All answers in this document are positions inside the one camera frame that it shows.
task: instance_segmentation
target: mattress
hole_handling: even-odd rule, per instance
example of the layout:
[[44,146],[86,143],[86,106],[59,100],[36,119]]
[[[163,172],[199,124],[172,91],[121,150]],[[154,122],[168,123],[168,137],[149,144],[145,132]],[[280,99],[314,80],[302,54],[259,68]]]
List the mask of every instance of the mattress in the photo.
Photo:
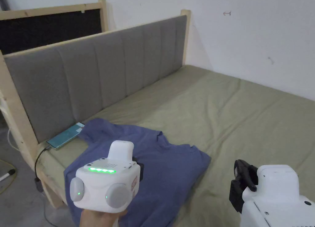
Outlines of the mattress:
[[[255,166],[290,165],[299,175],[301,194],[315,200],[314,101],[184,66],[90,119],[96,117],[161,130],[170,143],[196,145],[212,157],[174,226],[239,226],[229,202],[237,159]],[[43,153],[42,169],[63,192],[64,169],[86,148],[76,138]]]

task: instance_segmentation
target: white robot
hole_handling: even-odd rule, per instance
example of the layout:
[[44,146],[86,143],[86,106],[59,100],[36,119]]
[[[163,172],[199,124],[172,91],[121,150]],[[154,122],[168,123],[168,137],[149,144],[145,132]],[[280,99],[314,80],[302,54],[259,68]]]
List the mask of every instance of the white robot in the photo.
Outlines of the white robot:
[[257,169],[234,164],[229,200],[241,213],[240,227],[315,227],[315,203],[299,192],[299,179],[288,165]]
[[80,167],[70,183],[70,198],[78,208],[119,213],[139,190],[143,164],[133,161],[134,145],[116,140],[107,158]]

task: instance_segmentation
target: yellow cable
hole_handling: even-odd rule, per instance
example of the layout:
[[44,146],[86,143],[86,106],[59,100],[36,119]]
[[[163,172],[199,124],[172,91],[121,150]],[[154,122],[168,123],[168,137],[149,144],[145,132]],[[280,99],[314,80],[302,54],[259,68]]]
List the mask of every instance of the yellow cable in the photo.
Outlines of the yellow cable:
[[12,178],[11,182],[9,183],[9,185],[8,185],[7,187],[5,187],[4,189],[2,189],[2,190],[0,191],[0,194],[1,194],[1,193],[3,193],[3,192],[13,183],[13,181],[14,181],[15,178],[16,178],[16,173],[17,173],[17,172],[16,172],[16,168],[14,167],[13,164],[10,164],[9,162],[6,162],[6,161],[1,160],[1,159],[0,159],[0,161],[3,162],[3,163],[5,163],[5,164],[7,164],[7,165],[9,165],[9,166],[11,166],[11,167],[15,170],[15,173],[13,174],[13,178]]

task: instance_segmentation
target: green led light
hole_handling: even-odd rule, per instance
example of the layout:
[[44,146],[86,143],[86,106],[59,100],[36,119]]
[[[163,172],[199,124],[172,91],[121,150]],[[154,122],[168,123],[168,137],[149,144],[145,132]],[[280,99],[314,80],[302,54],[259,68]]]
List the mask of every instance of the green led light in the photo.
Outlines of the green led light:
[[108,174],[116,173],[115,170],[106,170],[106,169],[100,169],[100,168],[94,168],[94,167],[90,167],[89,170],[92,172],[102,172],[102,173],[108,173]]

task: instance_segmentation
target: concrete floor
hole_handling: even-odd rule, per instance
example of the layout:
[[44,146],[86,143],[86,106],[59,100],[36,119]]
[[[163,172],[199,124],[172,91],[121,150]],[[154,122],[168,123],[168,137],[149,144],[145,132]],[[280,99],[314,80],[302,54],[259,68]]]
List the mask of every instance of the concrete floor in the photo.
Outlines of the concrete floor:
[[[0,119],[0,159],[13,164],[17,177],[11,186],[0,194],[0,226],[5,227],[51,227],[43,216],[43,201],[46,204],[46,215],[51,223],[58,227],[74,227],[66,205],[55,210],[46,197],[37,191],[35,174],[25,163],[21,154],[11,148],[7,142],[8,127]],[[0,176],[10,170],[10,166],[0,161]],[[8,185],[12,177],[0,183],[0,191]]]

